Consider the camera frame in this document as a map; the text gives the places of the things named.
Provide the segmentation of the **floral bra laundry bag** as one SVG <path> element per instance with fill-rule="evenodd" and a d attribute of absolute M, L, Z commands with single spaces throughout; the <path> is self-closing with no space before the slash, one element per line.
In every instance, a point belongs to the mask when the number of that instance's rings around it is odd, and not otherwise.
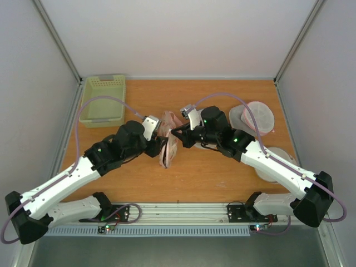
<path fill-rule="evenodd" d="M 177 153 L 179 139 L 171 133 L 171 130 L 179 126 L 182 126 L 182 122 L 172 111 L 163 112 L 158 135 L 167 137 L 167 142 L 163 145 L 160 152 L 160 165 L 165 169 L 168 169 L 171 166 Z"/>

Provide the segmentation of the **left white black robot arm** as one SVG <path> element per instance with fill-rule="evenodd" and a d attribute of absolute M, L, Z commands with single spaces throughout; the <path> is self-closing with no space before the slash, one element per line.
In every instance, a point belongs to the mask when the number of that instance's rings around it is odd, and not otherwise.
<path fill-rule="evenodd" d="M 35 189 L 22 194 L 12 191 L 5 197 L 9 218 L 21 244 L 41 238 L 50 228 L 88 219 L 107 221 L 114 215 L 111 202 L 102 192 L 78 201 L 63 203 L 68 195 L 142 154 L 160 154 L 165 137 L 157 132 L 161 121 L 145 117 L 128 121 L 117 133 L 93 144 L 75 163 Z"/>

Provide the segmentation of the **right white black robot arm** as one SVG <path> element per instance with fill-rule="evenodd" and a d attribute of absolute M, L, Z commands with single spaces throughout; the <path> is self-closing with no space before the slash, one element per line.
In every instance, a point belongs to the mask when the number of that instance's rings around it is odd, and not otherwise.
<path fill-rule="evenodd" d="M 287 194 L 253 193 L 245 203 L 250 220 L 264 215 L 295 216 L 307 226 L 317 228 L 334 198 L 332 177 L 322 171 L 304 170 L 262 146 L 254 136 L 237 130 L 216 106 L 197 112 L 191 105 L 181 109 L 188 123 L 171 131 L 183 147 L 214 145 L 222 155 L 249 165 L 284 186 Z"/>

